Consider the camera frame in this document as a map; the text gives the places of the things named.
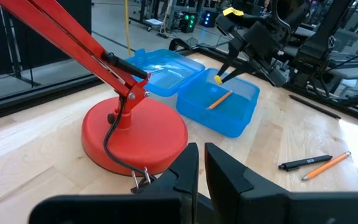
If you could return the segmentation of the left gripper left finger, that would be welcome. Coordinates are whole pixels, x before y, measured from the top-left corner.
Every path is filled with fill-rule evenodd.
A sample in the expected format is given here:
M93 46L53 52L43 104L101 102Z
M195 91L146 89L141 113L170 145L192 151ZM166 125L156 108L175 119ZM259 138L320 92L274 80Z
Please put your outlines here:
M32 209L28 224L194 224L198 166L198 146L189 143L140 193L50 197Z

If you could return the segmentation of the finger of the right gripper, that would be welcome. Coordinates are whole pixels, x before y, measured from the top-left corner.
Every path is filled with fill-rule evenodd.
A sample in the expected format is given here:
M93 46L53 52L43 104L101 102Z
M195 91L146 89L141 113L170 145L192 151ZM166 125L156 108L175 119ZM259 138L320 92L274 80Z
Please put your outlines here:
M225 82L229 81L230 79L235 78L238 75L241 75L243 73L253 73L253 72L255 72L255 68L249 62L245 62L240 67L236 68L230 74L225 76L222 79L222 83L225 83Z
M239 52L242 50L244 46L244 42L239 39L232 39L228 43L228 55L227 59L224 61L222 67L219 69L217 73L217 77L221 77L221 75L231 66L233 61L238 57Z

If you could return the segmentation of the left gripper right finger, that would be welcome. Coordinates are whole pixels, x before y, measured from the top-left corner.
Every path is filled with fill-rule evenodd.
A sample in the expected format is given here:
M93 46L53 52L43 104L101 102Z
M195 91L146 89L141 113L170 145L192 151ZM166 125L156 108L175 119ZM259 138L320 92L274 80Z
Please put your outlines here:
M358 192L290 192L207 142L209 195L220 224L358 224Z

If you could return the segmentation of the orange pencil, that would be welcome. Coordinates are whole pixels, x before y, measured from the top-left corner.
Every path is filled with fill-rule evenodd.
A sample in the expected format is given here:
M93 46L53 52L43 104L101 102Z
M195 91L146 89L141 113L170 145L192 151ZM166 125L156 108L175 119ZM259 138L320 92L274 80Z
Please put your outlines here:
M222 97L220 97L219 99L217 99L214 103L212 103L211 105L208 106L209 110L214 109L215 107L217 107L220 103L222 103L226 98L228 98L229 96L231 96L231 94L233 93L232 90L228 91L227 93L225 93Z
M303 176L302 180L310 180L315 178L316 176L322 174L324 171L332 168L336 164L342 162L343 160L347 159L351 155L350 151L344 152L340 156L335 157L334 159L331 159L329 162L323 164L322 166L318 167L317 169L307 173L305 176Z

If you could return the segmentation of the black pen white print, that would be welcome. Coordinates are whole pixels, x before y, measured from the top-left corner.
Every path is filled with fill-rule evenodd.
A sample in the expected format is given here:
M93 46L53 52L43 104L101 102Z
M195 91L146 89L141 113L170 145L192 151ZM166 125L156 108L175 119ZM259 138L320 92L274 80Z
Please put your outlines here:
M278 166L278 168L280 170L285 170L285 171L289 172L289 171L297 170L301 166L307 166L307 165L315 164L315 163L319 163L319 162L330 161L332 158L333 157L330 155L311 157L311 158L301 159L301 160L297 160L297 161L285 162L283 164L280 164Z

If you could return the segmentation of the blue plastic supply box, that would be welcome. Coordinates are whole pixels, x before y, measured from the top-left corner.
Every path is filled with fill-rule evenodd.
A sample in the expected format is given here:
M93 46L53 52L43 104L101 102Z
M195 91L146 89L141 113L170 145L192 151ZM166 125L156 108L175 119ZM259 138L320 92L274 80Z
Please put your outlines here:
M158 96L177 95L177 111L222 135L240 136L254 114L260 89L240 78L216 84L215 68L167 49L140 49L127 62L151 74L145 89ZM232 90L231 96L212 110L208 106Z

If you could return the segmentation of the yellow tape tag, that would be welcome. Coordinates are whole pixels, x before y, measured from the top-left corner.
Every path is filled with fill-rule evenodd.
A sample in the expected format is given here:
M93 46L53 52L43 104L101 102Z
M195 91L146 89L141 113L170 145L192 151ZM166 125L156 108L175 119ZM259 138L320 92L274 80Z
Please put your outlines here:
M230 15L230 14L233 14L235 16L243 16L244 12L240 11L240 10L237 10L237 9L234 9L233 7L229 7L227 9L223 10L223 16L227 16L227 15Z

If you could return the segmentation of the computer tower blue lights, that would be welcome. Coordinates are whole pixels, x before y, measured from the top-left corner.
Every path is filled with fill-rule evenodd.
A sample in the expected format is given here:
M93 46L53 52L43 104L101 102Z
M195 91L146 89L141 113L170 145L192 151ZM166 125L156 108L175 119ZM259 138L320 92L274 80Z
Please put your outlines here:
M204 27L215 27L218 12L205 11L201 14L200 25Z

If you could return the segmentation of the computer tower green lights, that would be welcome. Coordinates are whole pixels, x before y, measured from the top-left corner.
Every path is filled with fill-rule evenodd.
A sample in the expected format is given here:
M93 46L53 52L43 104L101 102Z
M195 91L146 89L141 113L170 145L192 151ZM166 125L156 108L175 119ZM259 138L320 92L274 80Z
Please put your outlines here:
M195 29L197 13L184 12L179 23L180 31L183 33L192 33Z

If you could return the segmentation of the red desk lamp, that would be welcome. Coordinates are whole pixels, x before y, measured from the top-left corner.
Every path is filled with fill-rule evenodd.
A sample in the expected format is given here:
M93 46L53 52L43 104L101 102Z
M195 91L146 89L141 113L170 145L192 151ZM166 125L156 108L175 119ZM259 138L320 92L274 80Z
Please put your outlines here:
M151 74L107 52L87 33L73 40L82 51L78 63L117 93L94 105L83 118L81 143L87 156L122 175L166 170L186 147L188 131L178 113L150 98L145 86Z

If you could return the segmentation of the black divider screen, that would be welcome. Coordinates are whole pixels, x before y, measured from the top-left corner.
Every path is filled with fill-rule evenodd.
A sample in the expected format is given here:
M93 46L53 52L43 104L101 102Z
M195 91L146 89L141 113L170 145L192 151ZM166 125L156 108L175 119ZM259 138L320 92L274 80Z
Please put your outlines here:
M11 17L23 70L82 58L73 38L91 35L91 0L0 0L0 7Z

